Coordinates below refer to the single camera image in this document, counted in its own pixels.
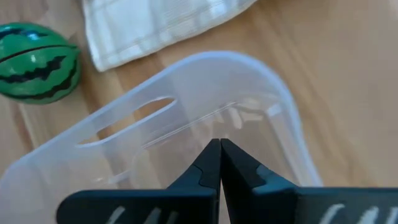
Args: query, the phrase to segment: white cloth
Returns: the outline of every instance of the white cloth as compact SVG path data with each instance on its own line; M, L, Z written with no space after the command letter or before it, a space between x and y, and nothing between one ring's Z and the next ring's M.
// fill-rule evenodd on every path
M154 53L222 24L256 0L83 0L99 71Z

